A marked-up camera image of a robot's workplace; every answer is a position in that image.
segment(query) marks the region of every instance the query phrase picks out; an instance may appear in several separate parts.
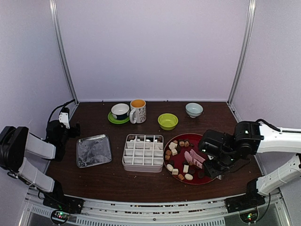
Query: red plate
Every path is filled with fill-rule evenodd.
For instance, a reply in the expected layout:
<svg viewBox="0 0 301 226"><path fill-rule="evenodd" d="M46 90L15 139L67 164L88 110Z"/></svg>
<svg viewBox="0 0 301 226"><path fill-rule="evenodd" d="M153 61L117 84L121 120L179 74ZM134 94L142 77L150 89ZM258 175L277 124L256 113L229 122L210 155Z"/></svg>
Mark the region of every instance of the red plate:
<svg viewBox="0 0 301 226"><path fill-rule="evenodd" d="M170 160L173 160L174 161L174 168L175 169L178 169L179 170L179 174L182 174L183 176L185 176L185 173L183 173L183 162L186 160L185 157L184 157L184 153L185 151L190 151L191 149L193 149L198 155L202 156L204 159L208 159L208 156L204 153L201 153L198 151L198 143L200 142L202 138L202 135L200 134L196 134L196 133L186 133L186 134L181 134L181 135L178 135L174 138L172 138L165 146L164 148L164 165L166 167L166 165L169 163ZM181 147L181 152L179 154L176 154L175 156L170 156L170 159L169 160L165 160L165 152L167 150L169 150L169 144L171 142L173 142L174 140L179 140L179 139L188 139L190 141L191 144L194 144L194 147ZM210 177L207 177L207 176L204 176L202 179L198 178L198 172L199 171L202 171L204 172L204 169L196 169L195 166L189 166L189 168L193 168L195 170L195 173L193 175L193 180L180 180L178 178L177 175L173 175L174 178L176 178L177 180L181 181L181 182L184 182L186 184L189 184L189 185L203 185L203 184L207 184L211 181L213 181L214 179L211 179Z"/></svg>

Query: plate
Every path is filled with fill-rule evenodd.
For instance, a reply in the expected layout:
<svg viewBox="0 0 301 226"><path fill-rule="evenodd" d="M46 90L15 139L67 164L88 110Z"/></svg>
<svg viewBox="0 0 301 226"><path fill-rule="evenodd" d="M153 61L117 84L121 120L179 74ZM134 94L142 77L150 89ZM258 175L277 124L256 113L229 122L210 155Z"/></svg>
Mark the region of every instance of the plate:
<svg viewBox="0 0 301 226"><path fill-rule="evenodd" d="M183 167L184 166L182 164L186 160L185 156L184 156L184 153L185 153L185 151L190 151L191 149L194 150L198 155L202 156L204 159L206 159L206 160L209 159L206 154L201 153L201 152L198 151L198 143L200 142L201 138L202 138L202 135L200 135L200 134L186 133L186 134L178 135L178 136L172 138L170 141L168 141L165 148L164 148L164 157L165 157L166 151L169 150L169 147L168 147L169 144L171 142L173 142L174 140L188 139L189 142L194 145L194 147L191 147L191 146L181 147L181 152L179 154L176 154L174 156L171 155L169 160L165 160L165 158L164 158L165 167L169 163L170 160L173 160L174 161L174 168L179 170L179 174L182 174L183 176L185 176L185 173L183 173ZM207 184L207 183L214 180L214 178L211 179L210 177L207 177L207 176L204 176L202 179L200 179L200 178L198 178L198 172L199 171L204 172L204 169L196 169L195 166L189 166L189 169L190 168L193 168L195 170L195 173L193 175L193 180L186 180L186 179L180 180L177 175L172 175L172 176L175 179L177 179L177 180L179 180L183 183L189 184L189 185L204 185L204 184Z"/></svg>
<svg viewBox="0 0 301 226"><path fill-rule="evenodd" d="M108 120L111 122L111 123L114 123L114 124L123 124L123 123L126 123L128 121L130 121L130 117L127 117L123 120L117 120L117 119L114 119L113 115L112 115L112 112L110 112L108 114Z"/></svg>

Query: table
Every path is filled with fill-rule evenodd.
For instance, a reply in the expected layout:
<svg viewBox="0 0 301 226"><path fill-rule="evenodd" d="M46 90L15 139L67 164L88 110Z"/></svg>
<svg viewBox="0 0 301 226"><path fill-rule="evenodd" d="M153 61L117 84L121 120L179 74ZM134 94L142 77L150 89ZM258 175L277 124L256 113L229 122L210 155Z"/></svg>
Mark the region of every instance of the table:
<svg viewBox="0 0 301 226"><path fill-rule="evenodd" d="M190 118L185 112L187 102L147 102L147 120L142 124L111 124L108 113L115 102L80 103L71 125L79 122L80 138L108 134L113 160L104 165L80 169L76 165L76 141L70 139L62 162L51 162L47 175L61 182L65 194L120 202L195 201L244 193L248 181L260 177L256 160L236 173L226 173L222 180L201 185L187 185L172 178L163 168L161 173L128 172L123 169L122 155L128 134L161 134L164 143L183 133L203 134L207 129L233 134L236 125L226 103L201 102L204 113ZM172 131L164 131L157 118L162 113L177 115L179 124ZM233 169L243 165L240 161Z"/></svg>

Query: white ice cube tray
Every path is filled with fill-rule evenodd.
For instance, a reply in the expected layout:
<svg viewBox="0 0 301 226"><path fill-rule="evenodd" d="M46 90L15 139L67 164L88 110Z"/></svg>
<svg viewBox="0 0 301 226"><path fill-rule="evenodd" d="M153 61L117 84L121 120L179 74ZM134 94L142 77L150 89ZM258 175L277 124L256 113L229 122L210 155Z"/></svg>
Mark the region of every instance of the white ice cube tray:
<svg viewBox="0 0 301 226"><path fill-rule="evenodd" d="M161 135L129 134L122 164L127 171L159 173L163 168L163 137Z"/></svg>

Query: green plate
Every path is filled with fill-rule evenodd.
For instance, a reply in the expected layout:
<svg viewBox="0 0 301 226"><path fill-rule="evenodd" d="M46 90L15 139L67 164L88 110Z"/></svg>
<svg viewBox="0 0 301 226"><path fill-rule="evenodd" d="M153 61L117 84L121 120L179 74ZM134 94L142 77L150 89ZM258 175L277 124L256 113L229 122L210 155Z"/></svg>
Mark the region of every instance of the green plate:
<svg viewBox="0 0 301 226"><path fill-rule="evenodd" d="M123 124L123 123L126 123L128 121L130 121L130 117L127 117L123 120L117 120L117 119L114 119L113 115L112 115L112 112L110 112L108 114L108 120L114 124Z"/></svg>

